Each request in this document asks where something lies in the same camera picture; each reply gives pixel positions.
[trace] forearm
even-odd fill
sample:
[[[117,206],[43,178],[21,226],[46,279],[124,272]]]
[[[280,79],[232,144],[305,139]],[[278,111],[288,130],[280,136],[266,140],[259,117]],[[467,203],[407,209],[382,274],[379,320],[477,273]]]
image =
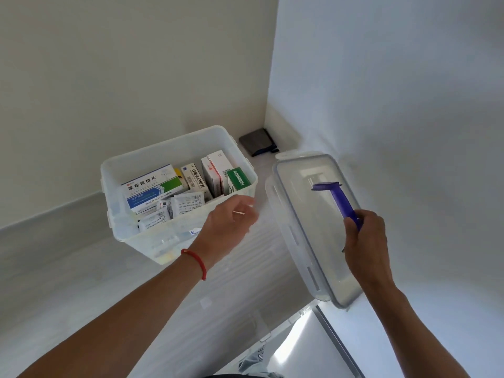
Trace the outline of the forearm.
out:
[[[416,315],[395,286],[364,289],[407,378],[469,375]]]
[[[201,275],[196,260],[179,257],[20,377],[126,377]]]

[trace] purple handle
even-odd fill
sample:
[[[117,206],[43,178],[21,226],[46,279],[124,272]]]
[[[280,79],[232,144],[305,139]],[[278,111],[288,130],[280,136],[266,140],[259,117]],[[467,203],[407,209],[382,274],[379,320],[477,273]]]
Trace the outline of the purple handle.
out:
[[[357,214],[350,205],[350,202],[345,196],[345,193],[343,192],[343,190],[341,190],[341,184],[335,181],[317,183],[313,184],[312,186],[312,191],[325,190],[331,190],[331,194],[333,195],[333,198],[338,208],[340,209],[341,215],[343,215],[344,218],[352,219],[357,226],[357,231],[360,231],[360,229],[362,228],[362,221],[357,217]]]

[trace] red string bracelet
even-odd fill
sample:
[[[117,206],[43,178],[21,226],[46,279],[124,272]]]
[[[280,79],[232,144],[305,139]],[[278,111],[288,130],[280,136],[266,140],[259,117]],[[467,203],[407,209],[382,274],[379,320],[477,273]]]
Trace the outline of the red string bracelet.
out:
[[[185,248],[180,251],[180,254],[188,254],[188,255],[192,256],[198,262],[198,264],[201,267],[201,271],[203,272],[203,276],[201,279],[203,281],[205,281],[207,279],[207,268],[205,267],[205,263],[203,262],[203,260],[201,260],[201,257],[199,257],[197,254],[195,254],[192,250],[188,250]]]

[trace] plastic lid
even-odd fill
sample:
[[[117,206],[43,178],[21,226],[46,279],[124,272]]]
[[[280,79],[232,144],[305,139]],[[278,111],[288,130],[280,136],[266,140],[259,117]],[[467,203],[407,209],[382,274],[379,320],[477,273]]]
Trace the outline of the plastic lid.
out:
[[[346,308],[362,290],[342,252],[346,238],[343,216],[331,191],[312,191],[313,184],[334,181],[342,184],[353,209],[360,208],[336,161],[325,154],[276,163],[266,190],[308,290],[319,300]]]

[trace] hand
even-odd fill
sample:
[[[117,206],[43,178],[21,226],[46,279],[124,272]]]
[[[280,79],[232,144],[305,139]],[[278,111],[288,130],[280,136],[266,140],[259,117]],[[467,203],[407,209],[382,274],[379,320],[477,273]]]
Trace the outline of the hand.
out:
[[[360,232],[350,218],[345,218],[345,259],[364,292],[381,287],[394,287],[390,270],[385,222],[372,211],[356,209],[363,220]]]
[[[198,237],[189,247],[201,257],[207,269],[229,254],[257,221],[259,214],[251,207],[252,204],[253,197],[234,195],[210,212]]]

